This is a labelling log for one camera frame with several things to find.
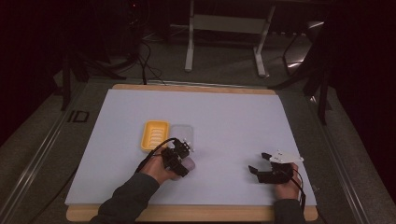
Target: floor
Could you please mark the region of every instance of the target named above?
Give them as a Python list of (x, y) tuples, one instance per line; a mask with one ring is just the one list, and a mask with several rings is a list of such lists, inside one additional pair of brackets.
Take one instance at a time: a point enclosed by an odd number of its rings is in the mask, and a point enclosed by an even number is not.
[[(145, 71), (151, 84), (188, 83), (266, 88), (289, 78), (281, 55), (291, 38), (283, 35), (268, 36), (262, 57), (270, 76), (262, 78), (257, 76), (252, 51), (257, 37), (200, 32), (197, 34), (192, 71), (186, 73), (184, 72), (187, 50), (186, 29), (183, 27), (173, 27), (173, 29), (169, 42), (163, 41), (160, 36), (150, 31), (147, 31), (143, 38), (145, 44), (141, 45), (140, 55), (143, 61), (147, 61)], [(304, 36), (300, 36), (288, 53), (288, 61), (291, 63), (300, 61), (309, 47), (309, 41)], [(118, 62), (119, 59), (113, 57), (114, 62)], [(98, 116), (106, 96), (103, 89), (111, 88), (113, 84), (120, 82), (142, 83), (140, 63), (134, 63), (115, 72), (127, 79), (113, 80), (90, 69), (91, 78), (88, 83), (73, 81), (73, 100), (66, 111), (60, 110), (62, 97), (52, 95), (1, 147), (0, 202), (6, 202), (9, 195), (14, 195), (12, 199), (17, 201), (12, 206), (8, 204), (8, 208), (13, 209), (2, 210), (1, 223), (70, 223), (65, 217), (67, 206), (64, 205), (64, 199), (71, 184), (70, 178), (78, 167), (90, 137), (94, 119)], [(301, 98), (303, 85), (304, 81), (296, 83), (287, 87), (282, 94), (291, 97), (297, 95)], [(295, 104), (306, 104), (306, 102), (298, 102), (300, 98), (296, 97)], [(372, 174), (374, 168), (364, 153), (353, 126), (337, 102), (333, 90), (330, 90), (328, 101), (332, 109), (327, 111), (328, 127), (318, 126), (315, 131), (310, 128), (311, 124), (298, 121), (307, 119), (312, 111), (289, 111), (292, 116), (290, 120), (296, 120), (290, 123), (293, 130), (298, 130), (296, 139), (303, 139), (302, 142), (297, 143), (302, 146), (302, 150), (312, 147), (327, 148), (323, 146), (325, 143), (339, 149), (336, 153), (320, 149), (318, 153), (311, 153), (312, 160), (321, 161), (323, 158), (320, 156), (326, 157), (327, 159), (324, 160), (326, 164), (322, 165), (335, 167), (335, 171), (333, 169), (324, 171), (320, 167), (321, 164), (313, 162), (307, 165), (307, 169), (312, 173), (308, 174), (318, 181), (314, 181), (313, 188), (316, 189), (316, 196), (320, 202), (318, 208), (323, 215), (312, 223), (326, 223), (326, 221), (328, 223), (391, 223), (390, 220), (396, 218), (394, 204), (389, 202), (389, 197), (383, 191), (383, 186), (375, 174), (371, 175), (370, 179), (364, 177)], [(69, 119), (72, 111), (90, 111), (91, 119), (87, 123), (72, 122)], [(320, 132), (329, 132), (326, 135), (335, 141), (329, 143), (329, 139), (321, 139)], [(29, 164), (36, 153), (44, 155), (39, 158), (40, 163), (36, 167), (39, 169), (35, 169), (34, 174), (26, 174), (26, 167), (32, 168)], [(346, 161), (345, 156), (360, 160)], [(334, 163), (334, 160), (339, 160), (341, 163)], [(337, 173), (337, 170), (345, 171), (346, 175), (343, 172)], [(348, 175), (352, 172), (357, 172), (359, 175)], [(24, 179), (26, 186), (19, 186), (21, 192), (12, 194), (12, 190), (18, 186), (17, 182), (21, 178), (26, 178)], [(372, 182), (370, 188), (364, 184), (370, 182)], [(357, 198), (350, 195), (356, 192), (359, 195)], [(362, 207), (356, 206), (357, 210), (351, 209), (347, 199), (358, 199)]]

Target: orange container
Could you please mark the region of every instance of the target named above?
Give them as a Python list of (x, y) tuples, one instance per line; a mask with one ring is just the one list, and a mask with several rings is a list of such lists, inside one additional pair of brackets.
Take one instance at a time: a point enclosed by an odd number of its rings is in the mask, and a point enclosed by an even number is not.
[(160, 143), (168, 139), (169, 123), (165, 120), (149, 120), (145, 124), (141, 147), (143, 151), (150, 152)]

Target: chair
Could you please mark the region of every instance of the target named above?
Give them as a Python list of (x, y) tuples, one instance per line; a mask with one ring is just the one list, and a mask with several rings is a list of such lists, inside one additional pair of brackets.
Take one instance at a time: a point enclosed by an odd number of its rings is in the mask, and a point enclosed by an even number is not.
[[(317, 39), (318, 34), (319, 34), (320, 29), (321, 29), (322, 26), (323, 26), (323, 21), (308, 21), (305, 24), (304, 32), (305, 32), (306, 37), (309, 39), (309, 41), (311, 43), (314, 43), (315, 40)], [(283, 61), (283, 64), (285, 65), (285, 67), (286, 67), (286, 71), (288, 72), (289, 76), (293, 76), (293, 74), (296, 71), (295, 70), (293, 73), (290, 73), (289, 68), (293, 67), (295, 65), (299, 65), (300, 63), (303, 62), (303, 61), (301, 61), (301, 62), (288, 63), (287, 60), (286, 60), (286, 54), (287, 54), (288, 50), (290, 49), (292, 44), (295, 42), (295, 40), (297, 39), (298, 36), (300, 36), (300, 35), (295, 35), (294, 36), (294, 38), (290, 41), (290, 43), (288, 44), (288, 46), (286, 47), (285, 51), (282, 54), (282, 61)]]

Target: table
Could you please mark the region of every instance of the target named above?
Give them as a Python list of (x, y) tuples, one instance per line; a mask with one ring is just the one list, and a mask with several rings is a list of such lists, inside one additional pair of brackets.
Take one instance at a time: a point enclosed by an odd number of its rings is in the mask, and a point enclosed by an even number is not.
[(275, 8), (276, 7), (274, 5), (270, 7), (266, 19), (222, 17), (194, 14), (194, 0), (190, 0), (189, 45), (187, 47), (185, 71), (192, 71), (192, 60), (194, 54), (193, 32), (194, 29), (199, 29), (261, 35), (259, 44), (253, 48), (253, 53), (258, 75), (260, 77), (269, 77), (269, 74), (265, 72), (264, 64), (262, 62), (262, 47), (264, 45), (265, 38), (267, 37)]
[[(116, 85), (116, 90), (146, 90), (146, 91), (188, 91), (214, 93), (244, 93), (270, 94), (274, 91), (253, 89), (225, 89), (198, 87), (164, 87), (164, 86), (134, 86)], [(99, 204), (70, 205), (66, 217), (71, 221), (87, 221), (97, 214)], [(306, 220), (318, 217), (314, 205), (307, 206), (304, 212)], [(139, 221), (264, 221), (273, 219), (272, 206), (246, 205), (149, 205)]]

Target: black cable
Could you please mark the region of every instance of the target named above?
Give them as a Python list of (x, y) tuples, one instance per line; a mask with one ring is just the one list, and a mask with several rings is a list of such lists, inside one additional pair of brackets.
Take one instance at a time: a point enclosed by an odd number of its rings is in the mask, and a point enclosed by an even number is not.
[[(160, 78), (160, 76), (163, 74), (163, 72), (160, 70), (160, 69), (158, 69), (158, 68), (152, 68), (151, 66), (149, 66), (149, 57), (151, 56), (151, 47), (147, 44), (147, 43), (145, 43), (144, 41), (142, 41), (142, 44), (144, 45), (144, 46), (146, 46), (146, 48), (148, 48), (148, 57), (147, 57), (147, 59), (145, 60), (145, 68), (147, 67), (149, 70), (150, 70), (150, 72), (152, 73), (152, 75), (154, 75), (156, 78), (158, 78), (160, 81), (161, 81), (161, 83), (163, 84), (163, 85), (165, 85), (166, 86), (166, 84), (163, 82), (163, 80)], [(154, 73), (154, 71), (152, 71), (152, 69), (156, 69), (156, 70), (158, 70), (158, 71), (160, 71), (160, 75), (159, 76), (157, 76), (157, 74), (155, 74)]]
[(146, 79), (146, 64), (142, 63), (142, 61), (140, 60), (140, 57), (137, 57), (137, 60), (139, 60), (140, 62), (140, 66), (142, 66), (142, 79), (143, 79), (143, 85), (147, 85), (148, 81)]
[[(279, 170), (280, 172), (282, 172), (284, 175), (286, 175), (286, 176), (289, 176), (286, 172), (284, 172), (283, 170)], [(303, 190), (303, 179), (301, 178), (301, 175), (300, 175), (300, 173), (298, 173), (298, 171), (297, 170), (294, 170), (293, 169), (293, 171), (295, 171), (298, 175), (299, 175), (299, 177), (300, 177), (300, 179), (301, 179), (301, 186), (300, 186), (300, 184), (299, 183), (297, 183), (297, 181), (292, 177), (290, 180), (297, 186), (297, 188), (301, 191), (301, 196), (300, 196), (300, 204), (301, 204), (301, 209), (304, 211), (305, 210), (305, 198), (306, 198), (306, 195), (305, 195), (305, 193), (304, 193), (304, 190)]]
[[(161, 81), (161, 83), (162, 83), (164, 86), (166, 86), (166, 83), (161, 79), (161, 76), (163, 75), (163, 71), (161, 71), (161, 70), (158, 69), (158, 68), (151, 67), (151, 66), (149, 66), (149, 65), (148, 65), (148, 69), (149, 69), (149, 71), (152, 73), (152, 75), (155, 76), (154, 78), (149, 78), (149, 79), (158, 79), (158, 80)], [(159, 75), (155, 74), (154, 71), (152, 71), (153, 69), (159, 71), (160, 74), (159, 74)]]
[(67, 184), (70, 182), (70, 180), (74, 177), (74, 175), (77, 172), (78, 167), (73, 171), (73, 173), (67, 178), (67, 180), (64, 182), (62, 185), (61, 189), (47, 202), (47, 204), (28, 222), (28, 224), (35, 223), (35, 221), (47, 210), (47, 208), (50, 207), (50, 205), (55, 201), (56, 198), (61, 194), (61, 192), (64, 190), (64, 188), (67, 186)]
[(165, 141), (163, 141), (162, 143), (160, 143), (158, 146), (156, 146), (154, 149), (152, 149), (150, 151), (150, 153), (147, 155), (147, 157), (145, 159), (143, 159), (140, 164), (137, 166), (136, 171), (134, 171), (135, 173), (139, 173), (139, 171), (146, 165), (146, 163), (148, 163), (149, 159), (153, 156), (156, 156), (156, 154), (154, 154), (158, 149), (160, 149), (163, 145), (165, 145), (166, 143), (170, 142), (170, 141), (175, 141), (177, 140), (177, 138), (168, 138)]

